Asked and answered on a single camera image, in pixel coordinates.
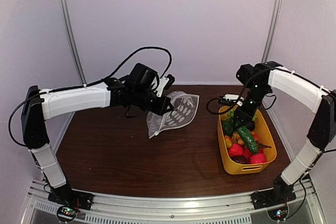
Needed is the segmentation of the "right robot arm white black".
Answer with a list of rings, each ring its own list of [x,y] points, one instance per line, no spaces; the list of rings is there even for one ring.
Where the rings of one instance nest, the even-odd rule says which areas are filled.
[[[274,61],[242,65],[236,77],[249,90],[242,105],[234,112],[234,122],[238,126],[252,120],[264,97],[273,89],[301,102],[314,114],[306,143],[275,179],[275,188],[269,192],[271,202],[279,204],[289,196],[289,187],[312,168],[335,138],[335,91],[314,84]]]

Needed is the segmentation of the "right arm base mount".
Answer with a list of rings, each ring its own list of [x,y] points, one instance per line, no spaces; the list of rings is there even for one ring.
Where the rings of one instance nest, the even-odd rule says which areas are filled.
[[[255,191],[251,194],[251,202],[255,210],[285,204],[295,199],[296,194],[292,187],[278,185],[275,185],[273,189]]]

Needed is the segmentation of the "clear polka dot zip bag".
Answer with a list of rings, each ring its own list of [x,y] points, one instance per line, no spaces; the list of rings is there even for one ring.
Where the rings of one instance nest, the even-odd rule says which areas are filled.
[[[197,113],[200,96],[183,91],[174,91],[167,95],[171,99],[173,111],[163,116],[149,112],[146,117],[149,139],[167,130],[179,129],[190,124]]]

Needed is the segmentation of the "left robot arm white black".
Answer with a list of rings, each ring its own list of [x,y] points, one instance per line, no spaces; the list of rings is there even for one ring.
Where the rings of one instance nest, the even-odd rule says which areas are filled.
[[[56,116],[93,108],[136,106],[141,110],[164,115],[173,110],[171,99],[164,96],[175,81],[172,75],[159,77],[158,73],[137,63],[123,78],[105,78],[97,84],[60,89],[42,89],[32,86],[27,92],[21,121],[23,141],[31,151],[48,179],[54,194],[64,205],[71,205],[76,197],[70,190],[56,155],[50,146],[45,121]]]

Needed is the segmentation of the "green toy cucumber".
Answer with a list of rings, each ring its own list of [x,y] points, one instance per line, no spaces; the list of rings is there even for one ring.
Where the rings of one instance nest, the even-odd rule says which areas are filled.
[[[243,140],[247,149],[249,149],[251,153],[257,154],[259,151],[258,145],[256,143],[255,138],[248,130],[248,128],[245,126],[242,126],[242,127],[239,127],[236,131],[239,134],[240,138]]]

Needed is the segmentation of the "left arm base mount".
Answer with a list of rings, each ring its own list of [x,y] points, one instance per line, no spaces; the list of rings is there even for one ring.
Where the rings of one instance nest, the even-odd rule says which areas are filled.
[[[51,188],[48,200],[73,209],[90,210],[93,194],[73,190],[67,185]]]

